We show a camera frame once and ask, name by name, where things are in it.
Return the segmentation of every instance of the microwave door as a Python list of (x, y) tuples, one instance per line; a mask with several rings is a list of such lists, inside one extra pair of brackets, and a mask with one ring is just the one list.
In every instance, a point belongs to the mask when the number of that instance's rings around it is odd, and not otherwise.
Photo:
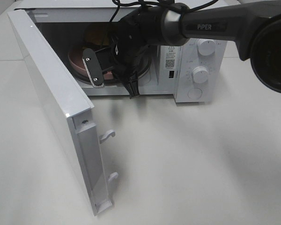
[(112, 203), (92, 116), (94, 106), (26, 11), (8, 16), (39, 101), (96, 215)]

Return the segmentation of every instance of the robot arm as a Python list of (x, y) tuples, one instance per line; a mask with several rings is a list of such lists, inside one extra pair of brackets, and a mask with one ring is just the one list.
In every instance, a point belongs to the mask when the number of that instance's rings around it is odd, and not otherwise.
[[(170, 5), (188, 9), (183, 3)], [(281, 0), (182, 14), (161, 6), (142, 6), (118, 22), (109, 68), (133, 98), (139, 95), (137, 66), (148, 47), (182, 46), (190, 38), (235, 41), (240, 59), (250, 58), (263, 84), (281, 93)], [(86, 69), (92, 73), (87, 64)]]

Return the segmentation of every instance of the sticker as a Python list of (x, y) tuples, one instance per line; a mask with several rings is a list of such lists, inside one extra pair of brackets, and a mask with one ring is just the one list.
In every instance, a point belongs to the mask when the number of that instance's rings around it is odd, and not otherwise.
[(177, 64), (177, 52), (179, 47), (165, 46), (164, 69), (173, 70)]

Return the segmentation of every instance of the microwave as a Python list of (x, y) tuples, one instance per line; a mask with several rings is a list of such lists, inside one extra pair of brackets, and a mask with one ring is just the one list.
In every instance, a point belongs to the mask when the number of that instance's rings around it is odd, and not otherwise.
[[(190, 8), (205, 2), (183, 1)], [(222, 6), (219, 0), (210, 8)], [(8, 13), (39, 101), (94, 215), (112, 206), (108, 186), (117, 173), (105, 174), (100, 149), (115, 132), (97, 133), (90, 98), (128, 92), (109, 72), (103, 87), (93, 87), (74, 61), (79, 53), (72, 53), (86, 38), (94, 42), (93, 29), (106, 26), (115, 9), (111, 0), (24, 0)], [(134, 9), (121, 8), (114, 23)], [(142, 63), (140, 94), (172, 95), (176, 103), (211, 101), (226, 44), (192, 38), (180, 47), (153, 46)]]

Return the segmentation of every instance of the cable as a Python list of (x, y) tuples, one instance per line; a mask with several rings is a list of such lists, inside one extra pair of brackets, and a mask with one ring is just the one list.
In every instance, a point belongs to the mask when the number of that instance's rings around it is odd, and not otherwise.
[(109, 20), (108, 26), (106, 28), (105, 34), (104, 34), (104, 36), (102, 38), (102, 41), (101, 41), (101, 44), (100, 44), (100, 49), (102, 48), (104, 40), (106, 39), (106, 36), (107, 36), (108, 30), (109, 30), (109, 28), (111, 26), (111, 23), (112, 23), (113, 19), (116, 17), (116, 15), (118, 14), (119, 10), (120, 10), (120, 6), (117, 7), (116, 11), (114, 12), (114, 14), (112, 15), (111, 19)]
[(215, 4), (216, 2), (218, 2), (218, 0), (212, 0), (204, 5), (201, 5), (201, 6), (197, 6), (195, 8), (190, 8), (190, 9), (187, 9), (186, 11), (183, 11), (181, 9), (178, 9), (176, 7), (173, 7), (171, 5), (168, 5), (168, 4), (165, 4), (165, 3), (161, 3), (161, 0), (158, 0), (158, 2), (154, 2), (154, 1), (144, 1), (144, 0), (138, 0), (138, 1), (135, 1), (135, 2), (131, 2), (131, 3), (120, 3), (119, 0), (112, 0), (112, 2), (117, 5), (117, 6), (120, 6), (120, 7), (131, 7), (131, 6), (143, 6), (144, 4), (145, 5), (152, 5), (152, 6), (160, 6), (160, 7), (163, 7), (163, 8), (167, 8), (171, 11), (174, 11), (176, 13), (179, 13), (179, 14), (182, 14), (182, 13), (191, 13), (191, 12), (195, 12), (195, 11), (198, 11), (200, 9), (204, 9), (208, 6), (211, 6), (213, 4)]

